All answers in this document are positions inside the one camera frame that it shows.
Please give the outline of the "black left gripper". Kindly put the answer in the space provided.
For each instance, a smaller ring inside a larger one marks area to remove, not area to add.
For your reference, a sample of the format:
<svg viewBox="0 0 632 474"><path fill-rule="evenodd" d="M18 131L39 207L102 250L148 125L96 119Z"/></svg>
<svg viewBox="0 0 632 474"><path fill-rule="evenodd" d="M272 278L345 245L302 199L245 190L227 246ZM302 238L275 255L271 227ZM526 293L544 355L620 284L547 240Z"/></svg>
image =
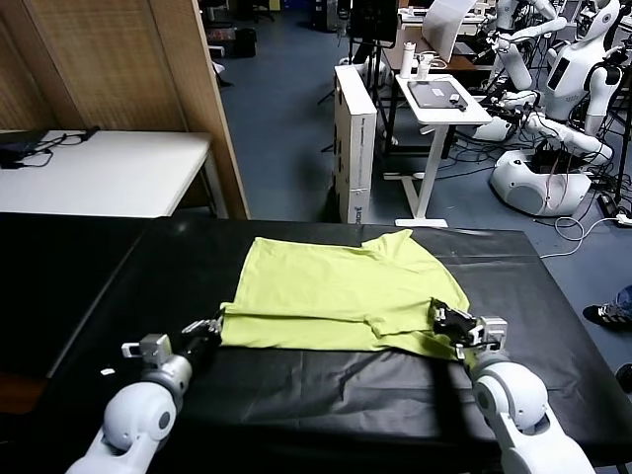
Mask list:
<svg viewBox="0 0 632 474"><path fill-rule="evenodd" d="M192 368L204 364L220 346L225 309L220 308L210 320L197 320L182 329L180 355Z"/></svg>

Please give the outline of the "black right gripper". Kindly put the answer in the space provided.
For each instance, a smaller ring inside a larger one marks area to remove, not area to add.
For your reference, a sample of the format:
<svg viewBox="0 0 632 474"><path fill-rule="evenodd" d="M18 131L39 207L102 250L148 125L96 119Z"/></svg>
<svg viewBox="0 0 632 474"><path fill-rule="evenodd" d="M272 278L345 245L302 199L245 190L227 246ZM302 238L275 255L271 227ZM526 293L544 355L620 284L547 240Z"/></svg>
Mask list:
<svg viewBox="0 0 632 474"><path fill-rule="evenodd" d="M478 320L439 299L431 299L429 319L433 324L434 333L447 336L453 345L474 346L479 340Z"/></svg>

